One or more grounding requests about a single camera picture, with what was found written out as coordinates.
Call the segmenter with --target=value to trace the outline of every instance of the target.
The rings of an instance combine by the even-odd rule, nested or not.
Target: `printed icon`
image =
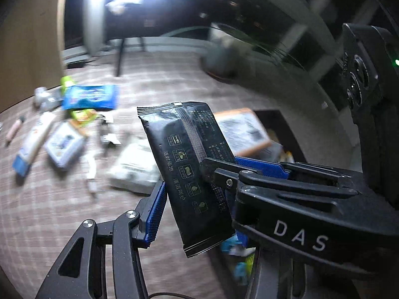
[[[178,150],[174,150],[174,151],[172,151],[172,153],[173,153],[173,156],[174,156],[176,162],[180,162],[181,160],[187,159],[186,151],[182,148],[178,149]]]
[[[193,169],[191,165],[184,165],[184,166],[179,166],[179,172],[182,178],[189,178],[194,176]]]
[[[208,205],[206,204],[205,201],[201,201],[199,204],[197,203],[197,201],[194,201],[194,202],[192,202],[192,205],[194,207],[194,212],[197,215],[208,210]]]
[[[179,135],[170,135],[168,136],[168,143],[170,146],[180,145],[182,141],[180,140]]]
[[[201,189],[197,183],[187,183],[184,185],[186,187],[187,193],[189,197],[199,195],[201,193]]]

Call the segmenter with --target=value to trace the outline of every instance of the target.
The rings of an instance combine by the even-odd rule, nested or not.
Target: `wooden wall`
[[[59,85],[65,0],[17,0],[0,26],[0,112]]]

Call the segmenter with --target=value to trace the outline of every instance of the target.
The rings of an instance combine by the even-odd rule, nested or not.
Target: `black wire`
[[[176,294],[174,292],[155,292],[154,294],[149,295],[148,299],[151,299],[151,298],[157,297],[157,296],[173,296],[173,297],[183,298],[183,299],[195,299],[193,297],[186,296],[186,295],[181,295],[181,294]]]

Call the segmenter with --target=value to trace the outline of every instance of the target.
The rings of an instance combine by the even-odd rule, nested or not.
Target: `black snack package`
[[[234,235],[224,190],[201,179],[200,162],[235,162],[211,109],[203,102],[138,107],[152,152],[166,182],[187,257]]]

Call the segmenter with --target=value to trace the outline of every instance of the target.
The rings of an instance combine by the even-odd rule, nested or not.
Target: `toothpaste tube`
[[[65,90],[62,108],[115,109],[118,97],[117,85],[73,85]]]
[[[45,137],[50,131],[51,125],[55,119],[55,114],[44,112],[39,121],[29,132],[28,137],[23,142],[12,167],[20,175],[25,177],[29,168],[35,159],[37,151],[43,144]]]

